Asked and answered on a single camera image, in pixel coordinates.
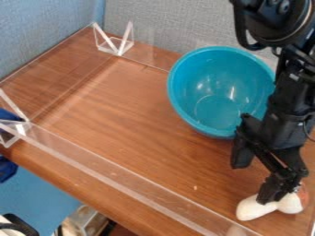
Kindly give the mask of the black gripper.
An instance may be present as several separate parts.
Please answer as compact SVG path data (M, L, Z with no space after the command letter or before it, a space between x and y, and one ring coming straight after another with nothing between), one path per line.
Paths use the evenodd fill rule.
M271 172L260 186L259 204L278 202L294 193L308 176L300 148L314 126L315 102L306 95L272 95L261 120L248 113L241 115L229 165L232 169L244 169L257 157Z

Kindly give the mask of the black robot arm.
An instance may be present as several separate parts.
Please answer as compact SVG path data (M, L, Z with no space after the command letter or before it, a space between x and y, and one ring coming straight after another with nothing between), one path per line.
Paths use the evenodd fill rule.
M259 159L271 175L256 201L296 192L308 176L300 148L315 128L315 0L229 0L239 44L271 48L278 57L275 91L260 119L244 113L236 127L231 167Z

